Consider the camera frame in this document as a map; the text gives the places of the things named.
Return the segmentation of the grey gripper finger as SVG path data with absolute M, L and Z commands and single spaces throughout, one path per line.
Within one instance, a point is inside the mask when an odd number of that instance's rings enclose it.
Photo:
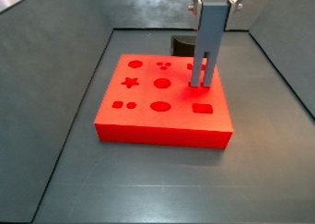
M 225 30 L 229 30 L 231 22 L 237 11 L 243 9 L 243 0 L 228 0 L 229 10 L 227 17 Z
M 192 0 L 192 3 L 187 6 L 187 10 L 191 11 L 195 16 L 195 29 L 199 28 L 201 5 L 201 0 Z

